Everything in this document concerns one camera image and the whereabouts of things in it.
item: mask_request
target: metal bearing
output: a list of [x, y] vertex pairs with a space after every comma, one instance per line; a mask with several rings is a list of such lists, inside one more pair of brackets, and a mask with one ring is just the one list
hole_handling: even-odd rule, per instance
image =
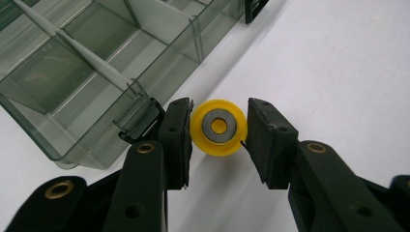
[[[225, 129], [215, 130], [215, 123], [225, 124]], [[236, 129], [235, 117], [224, 109], [211, 110], [202, 119], [203, 133], [209, 140], [215, 143], [228, 142], [235, 136]]]

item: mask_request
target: black plastic part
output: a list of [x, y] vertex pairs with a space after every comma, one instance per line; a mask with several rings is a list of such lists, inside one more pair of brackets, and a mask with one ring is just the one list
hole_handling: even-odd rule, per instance
[[142, 133], [141, 136], [139, 136], [136, 139], [131, 138], [130, 136], [128, 136], [125, 132], [120, 131], [118, 133], [118, 136], [132, 144], [135, 144], [139, 141], [144, 141], [144, 140], [158, 140], [158, 133], [159, 133], [159, 129], [163, 120], [163, 117], [165, 115], [165, 111], [163, 110], [161, 104], [154, 98], [150, 99], [151, 103], [155, 106], [155, 108], [160, 112], [158, 114], [158, 116], [151, 122], [150, 125], [147, 126], [147, 128], [145, 129], [145, 132]]
[[330, 146], [301, 142], [294, 162], [289, 201], [300, 231], [403, 231]]
[[410, 231], [410, 176], [394, 177], [388, 196], [395, 218], [406, 231]]
[[81, 230], [88, 212], [82, 204], [86, 188], [82, 178], [73, 176], [44, 183], [21, 206], [6, 231]]
[[142, 141], [129, 148], [102, 231], [166, 231], [163, 147]]
[[181, 189], [190, 180], [190, 99], [173, 101], [163, 118], [159, 142], [166, 148], [167, 189]]
[[245, 23], [253, 22], [268, 2], [269, 0], [245, 0]]
[[268, 189], [287, 189], [286, 164], [297, 143], [298, 131], [273, 105], [249, 99], [246, 148]]

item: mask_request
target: screw hole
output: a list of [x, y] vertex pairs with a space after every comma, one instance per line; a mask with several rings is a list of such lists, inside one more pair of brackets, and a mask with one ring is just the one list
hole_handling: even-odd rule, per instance
[[48, 188], [44, 196], [47, 199], [53, 200], [53, 199], [58, 199], [63, 196], [66, 196], [70, 192], [72, 192], [74, 188], [74, 184], [71, 181], [63, 181], [57, 184], [54, 184], [50, 188]]
[[126, 217], [130, 219], [140, 217], [142, 215], [141, 208], [142, 207], [138, 204], [129, 206], [129, 208], [125, 211]]
[[372, 215], [371, 209], [369, 209], [361, 203], [351, 204], [350, 209], [363, 217], [371, 217]]

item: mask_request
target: white background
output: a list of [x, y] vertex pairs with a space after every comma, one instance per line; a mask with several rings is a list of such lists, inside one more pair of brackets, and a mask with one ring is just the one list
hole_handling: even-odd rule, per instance
[[[241, 20], [175, 94], [196, 105], [271, 102], [300, 140], [334, 147], [359, 176], [387, 187], [410, 173], [410, 1], [271, 0]], [[119, 169], [61, 170], [0, 109], [1, 215], [62, 175], [89, 184]], [[190, 187], [169, 193], [170, 231], [297, 231], [285, 190], [267, 190], [244, 149], [214, 158], [194, 149]]]

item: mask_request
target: yellow wheel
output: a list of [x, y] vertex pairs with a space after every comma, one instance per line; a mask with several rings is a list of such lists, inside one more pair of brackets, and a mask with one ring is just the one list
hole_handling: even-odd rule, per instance
[[206, 101], [198, 106], [190, 119], [193, 142], [203, 152], [216, 157], [238, 151], [247, 133], [244, 113], [230, 101]]

